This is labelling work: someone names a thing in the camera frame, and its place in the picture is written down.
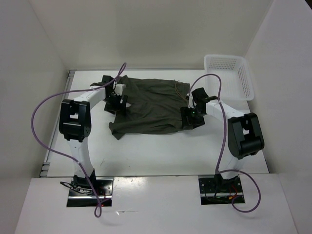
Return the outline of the dark green shorts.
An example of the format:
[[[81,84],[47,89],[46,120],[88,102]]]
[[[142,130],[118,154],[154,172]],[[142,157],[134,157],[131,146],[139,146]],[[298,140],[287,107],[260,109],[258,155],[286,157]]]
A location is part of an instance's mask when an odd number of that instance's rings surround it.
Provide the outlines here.
[[[182,130],[180,108],[187,106],[189,83],[128,76],[121,77],[119,83],[126,85],[123,94],[130,106],[125,115],[117,115],[109,123],[116,139],[125,134],[163,135]]]

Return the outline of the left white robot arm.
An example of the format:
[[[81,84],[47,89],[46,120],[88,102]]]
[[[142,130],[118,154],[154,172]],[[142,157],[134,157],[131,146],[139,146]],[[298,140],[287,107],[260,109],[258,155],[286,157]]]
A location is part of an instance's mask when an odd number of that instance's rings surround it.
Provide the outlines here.
[[[67,140],[74,158],[75,172],[71,188],[81,189],[91,195],[97,190],[95,169],[91,164],[88,137],[91,133],[91,110],[99,102],[105,102],[104,110],[111,114],[125,114],[127,96],[123,94],[125,84],[117,83],[112,77],[103,76],[102,81],[92,83],[88,91],[74,99],[61,103],[59,132]]]

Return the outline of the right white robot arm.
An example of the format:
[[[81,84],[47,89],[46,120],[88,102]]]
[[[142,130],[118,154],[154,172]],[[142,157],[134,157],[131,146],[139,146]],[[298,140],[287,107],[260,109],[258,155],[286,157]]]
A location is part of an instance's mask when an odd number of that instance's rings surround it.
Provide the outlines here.
[[[217,96],[208,96],[204,88],[197,88],[187,94],[186,100],[188,106],[180,108],[183,130],[203,126],[206,115],[223,124],[223,140],[214,186],[224,192],[235,182],[245,158],[256,155],[265,146],[258,116],[236,110]]]

